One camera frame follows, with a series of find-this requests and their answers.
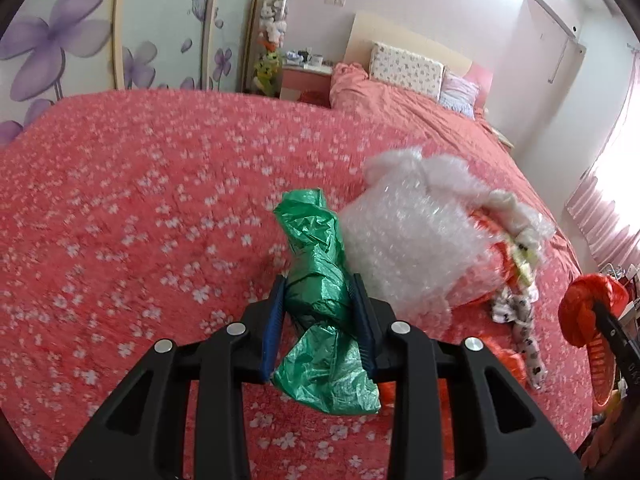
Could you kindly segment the dark green plastic bag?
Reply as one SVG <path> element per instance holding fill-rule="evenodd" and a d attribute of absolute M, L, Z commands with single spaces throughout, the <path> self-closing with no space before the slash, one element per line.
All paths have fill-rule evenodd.
<path fill-rule="evenodd" d="M 324 414 L 377 413 L 378 386 L 362 366 L 349 327 L 349 273 L 337 214 L 318 188 L 285 193 L 273 213 L 290 248 L 285 307 L 298 331 L 273 385 Z"/>

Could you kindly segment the white bubble wrap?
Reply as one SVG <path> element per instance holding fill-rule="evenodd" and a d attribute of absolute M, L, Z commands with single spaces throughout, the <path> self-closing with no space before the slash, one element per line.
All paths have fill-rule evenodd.
<path fill-rule="evenodd" d="M 493 235 L 470 214 L 485 209 L 537 266 L 554 223 L 514 193 L 491 188 L 462 158 L 425 157 L 420 148 L 388 151 L 363 164 L 366 189 L 340 214 L 349 269 L 398 318 L 439 336 L 452 324 L 448 298 L 472 269 L 488 263 Z"/>

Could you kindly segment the orange plastic laundry basket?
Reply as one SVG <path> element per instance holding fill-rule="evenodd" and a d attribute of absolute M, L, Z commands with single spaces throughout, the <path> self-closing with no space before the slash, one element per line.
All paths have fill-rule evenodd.
<path fill-rule="evenodd" d="M 608 342 L 598 335 L 586 345 L 592 387 L 592 412 L 601 414 L 615 389 L 616 363 Z"/>

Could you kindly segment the orange plastic bag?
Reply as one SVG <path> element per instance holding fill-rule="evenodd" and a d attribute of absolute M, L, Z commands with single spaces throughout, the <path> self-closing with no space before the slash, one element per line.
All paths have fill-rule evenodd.
<path fill-rule="evenodd" d="M 538 387 L 546 380 L 547 369 L 539 359 L 539 344 L 534 335 L 534 308 L 518 279 L 520 267 L 528 263 L 520 246 L 495 222 L 485 209 L 470 214 L 475 226 L 496 239 L 489 249 L 489 261 L 466 274 L 449 295 L 454 312 L 487 312 L 496 324 L 510 327 L 510 346 L 495 342 L 486 330 L 476 331 L 500 363 L 518 383 Z"/>

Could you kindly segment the white spotted cloth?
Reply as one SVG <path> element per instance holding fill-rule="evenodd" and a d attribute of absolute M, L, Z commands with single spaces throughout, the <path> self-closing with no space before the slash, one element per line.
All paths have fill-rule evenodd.
<path fill-rule="evenodd" d="M 508 240 L 515 242 L 509 235 L 504 241 Z M 508 248 L 506 248 L 506 255 L 512 262 Z M 515 273 L 514 284 L 506 285 L 500 289 L 491 303 L 491 319 L 495 323 L 511 327 L 515 348 L 523 359 L 528 383 L 534 390 L 540 390 L 544 386 L 548 375 L 546 364 L 541 356 L 540 344 L 535 334 L 534 305 L 538 299 L 539 292 L 536 281 L 533 285 L 524 287 L 518 282 Z"/>

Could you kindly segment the light green plastic bag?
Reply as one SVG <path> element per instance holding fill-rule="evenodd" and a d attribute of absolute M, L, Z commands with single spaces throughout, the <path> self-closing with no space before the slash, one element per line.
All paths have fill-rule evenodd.
<path fill-rule="evenodd" d="M 506 248 L 514 263 L 518 282 L 524 287 L 533 285 L 538 263 L 536 254 L 531 255 L 526 247 L 516 244 L 513 240 L 506 242 Z"/>

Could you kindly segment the pink window curtain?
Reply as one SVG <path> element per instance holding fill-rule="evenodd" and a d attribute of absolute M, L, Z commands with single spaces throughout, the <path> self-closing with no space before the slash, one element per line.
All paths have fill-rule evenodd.
<path fill-rule="evenodd" d="M 600 268 L 639 264 L 639 55 L 614 125 L 565 208 Z"/>

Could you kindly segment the red floral table cover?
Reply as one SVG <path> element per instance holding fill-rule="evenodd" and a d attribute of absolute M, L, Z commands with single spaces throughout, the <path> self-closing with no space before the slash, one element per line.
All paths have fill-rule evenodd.
<path fill-rule="evenodd" d="M 544 202 L 481 119 L 427 103 L 352 112 L 242 94 L 111 91 L 48 108 L 1 152 L 1 408 L 54 471 L 157 339 L 197 341 L 288 265 L 273 215 L 320 188 L 333 209 L 375 154 L 420 146 Z"/>

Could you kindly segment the right nightstand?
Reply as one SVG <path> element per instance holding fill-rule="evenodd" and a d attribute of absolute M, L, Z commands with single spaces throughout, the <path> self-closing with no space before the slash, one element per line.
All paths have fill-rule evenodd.
<path fill-rule="evenodd" d="M 497 128 L 491 126 L 491 132 L 494 134 L 496 139 L 508 150 L 511 151 L 514 148 L 514 144 Z"/>

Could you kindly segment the salmon bed duvet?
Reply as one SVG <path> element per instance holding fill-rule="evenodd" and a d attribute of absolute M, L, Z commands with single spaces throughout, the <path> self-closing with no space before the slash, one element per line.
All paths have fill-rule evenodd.
<path fill-rule="evenodd" d="M 523 175 L 482 113 L 469 118 L 420 93 L 376 81 L 358 63 L 334 67 L 330 102 L 334 110 L 423 136 L 451 153 L 486 162 L 513 179 Z"/>

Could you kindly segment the pink striped pillow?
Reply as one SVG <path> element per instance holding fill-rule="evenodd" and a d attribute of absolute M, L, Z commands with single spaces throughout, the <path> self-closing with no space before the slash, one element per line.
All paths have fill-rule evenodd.
<path fill-rule="evenodd" d="M 475 119 L 475 103 L 480 96 L 480 86 L 445 70 L 438 102 L 447 110 Z"/>

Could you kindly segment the floral white pillow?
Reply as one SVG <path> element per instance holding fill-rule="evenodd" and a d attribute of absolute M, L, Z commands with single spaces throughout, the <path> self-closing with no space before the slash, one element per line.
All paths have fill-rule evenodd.
<path fill-rule="evenodd" d="M 427 56 L 382 42 L 373 44 L 369 75 L 376 81 L 438 101 L 444 73 L 445 65 Z"/>

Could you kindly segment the pink left nightstand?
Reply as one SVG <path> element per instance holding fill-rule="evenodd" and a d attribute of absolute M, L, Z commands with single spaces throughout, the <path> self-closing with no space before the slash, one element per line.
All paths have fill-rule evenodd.
<path fill-rule="evenodd" d="M 330 108 L 332 73 L 330 66 L 285 64 L 279 99 Z"/>

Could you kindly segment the floral sliding wardrobe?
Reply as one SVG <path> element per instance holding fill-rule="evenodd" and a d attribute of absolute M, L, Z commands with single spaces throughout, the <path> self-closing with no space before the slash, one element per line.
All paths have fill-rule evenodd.
<path fill-rule="evenodd" d="M 1 143 L 111 89 L 237 92 L 255 0 L 1 0 Z"/>

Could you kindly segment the beige wooden headboard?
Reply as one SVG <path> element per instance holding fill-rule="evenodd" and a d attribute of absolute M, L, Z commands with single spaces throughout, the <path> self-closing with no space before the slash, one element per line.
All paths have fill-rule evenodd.
<path fill-rule="evenodd" d="M 368 70 L 371 50 L 375 42 L 389 44 L 441 62 L 455 75 L 477 84 L 480 87 L 480 94 L 476 99 L 476 106 L 479 108 L 486 106 L 492 76 L 494 76 L 490 70 L 435 40 L 421 36 L 376 14 L 363 11 L 355 14 L 343 62 L 358 63 Z"/>

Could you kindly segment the hanging plush toys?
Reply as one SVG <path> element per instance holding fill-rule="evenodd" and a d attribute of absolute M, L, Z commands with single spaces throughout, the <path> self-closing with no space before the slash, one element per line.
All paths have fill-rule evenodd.
<path fill-rule="evenodd" d="M 262 0 L 258 12 L 252 90 L 272 98 L 279 92 L 282 48 L 288 30 L 288 0 Z"/>

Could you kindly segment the wall air conditioner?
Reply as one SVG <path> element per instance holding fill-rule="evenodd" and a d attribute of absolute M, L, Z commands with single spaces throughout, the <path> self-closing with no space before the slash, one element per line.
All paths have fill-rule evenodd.
<path fill-rule="evenodd" d="M 545 46 L 578 44 L 582 17 L 567 0 L 526 0 L 536 38 Z"/>

